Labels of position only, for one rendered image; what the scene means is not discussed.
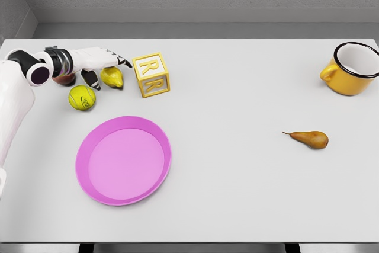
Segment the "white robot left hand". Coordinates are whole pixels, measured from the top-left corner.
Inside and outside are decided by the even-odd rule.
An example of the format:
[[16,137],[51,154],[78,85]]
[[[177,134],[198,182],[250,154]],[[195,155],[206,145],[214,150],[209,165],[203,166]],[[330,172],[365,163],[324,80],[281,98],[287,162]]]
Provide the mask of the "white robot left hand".
[[132,64],[122,56],[101,47],[90,47],[70,52],[73,60],[73,72],[80,72],[88,86],[100,90],[99,79],[95,70],[110,68],[125,64],[132,68]]

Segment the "yellow lemon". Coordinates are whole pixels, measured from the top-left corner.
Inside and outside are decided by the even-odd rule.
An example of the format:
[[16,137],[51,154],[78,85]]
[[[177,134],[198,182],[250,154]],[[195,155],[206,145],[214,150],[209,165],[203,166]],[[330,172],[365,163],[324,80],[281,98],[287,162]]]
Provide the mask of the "yellow lemon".
[[123,73],[116,66],[103,68],[100,73],[104,84],[113,88],[122,88],[124,85]]

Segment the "pink round plate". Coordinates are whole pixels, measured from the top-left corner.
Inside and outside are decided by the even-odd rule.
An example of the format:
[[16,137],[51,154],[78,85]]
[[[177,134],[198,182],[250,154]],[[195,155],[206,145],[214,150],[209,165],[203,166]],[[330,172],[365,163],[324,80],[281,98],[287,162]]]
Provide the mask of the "pink round plate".
[[157,124],[123,116],[100,124],[84,138],[75,172],[90,198],[124,206],[153,194],[167,177],[171,160],[170,141]]

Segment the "dark red apple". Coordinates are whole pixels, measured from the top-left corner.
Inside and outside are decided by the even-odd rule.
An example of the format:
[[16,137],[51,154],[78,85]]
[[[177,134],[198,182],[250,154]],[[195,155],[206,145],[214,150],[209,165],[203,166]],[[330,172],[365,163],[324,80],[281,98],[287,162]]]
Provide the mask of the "dark red apple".
[[64,76],[57,76],[55,78],[52,78],[52,80],[55,83],[63,86],[71,86],[76,82],[76,75],[72,73]]

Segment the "yellow-green tennis ball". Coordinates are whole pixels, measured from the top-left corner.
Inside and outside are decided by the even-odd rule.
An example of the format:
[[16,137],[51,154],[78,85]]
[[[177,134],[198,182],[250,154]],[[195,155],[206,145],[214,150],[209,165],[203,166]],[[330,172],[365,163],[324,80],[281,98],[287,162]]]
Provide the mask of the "yellow-green tennis ball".
[[69,91],[68,101],[72,108],[79,111],[87,111],[94,106],[96,95],[87,86],[77,85]]

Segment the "yellow letter R block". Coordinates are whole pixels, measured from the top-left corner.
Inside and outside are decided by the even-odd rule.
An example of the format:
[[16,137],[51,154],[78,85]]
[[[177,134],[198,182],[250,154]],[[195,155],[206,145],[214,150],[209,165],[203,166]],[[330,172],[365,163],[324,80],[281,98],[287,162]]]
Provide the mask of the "yellow letter R block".
[[143,98],[171,90],[168,68],[161,52],[133,58],[133,67]]

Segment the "brown pear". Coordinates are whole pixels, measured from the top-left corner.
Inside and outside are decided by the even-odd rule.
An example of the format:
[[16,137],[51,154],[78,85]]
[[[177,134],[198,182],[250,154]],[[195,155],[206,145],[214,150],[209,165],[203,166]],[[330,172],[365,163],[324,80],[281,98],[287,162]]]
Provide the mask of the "brown pear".
[[324,149],[329,143],[328,136],[320,131],[282,133],[312,149]]

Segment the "yellow enamel mug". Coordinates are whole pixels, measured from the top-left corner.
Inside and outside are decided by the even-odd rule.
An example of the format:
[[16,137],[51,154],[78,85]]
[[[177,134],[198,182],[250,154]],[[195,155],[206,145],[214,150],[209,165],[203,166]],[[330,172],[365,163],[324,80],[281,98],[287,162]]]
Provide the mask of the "yellow enamel mug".
[[379,51],[359,42],[338,45],[320,79],[342,95],[358,95],[379,77]]

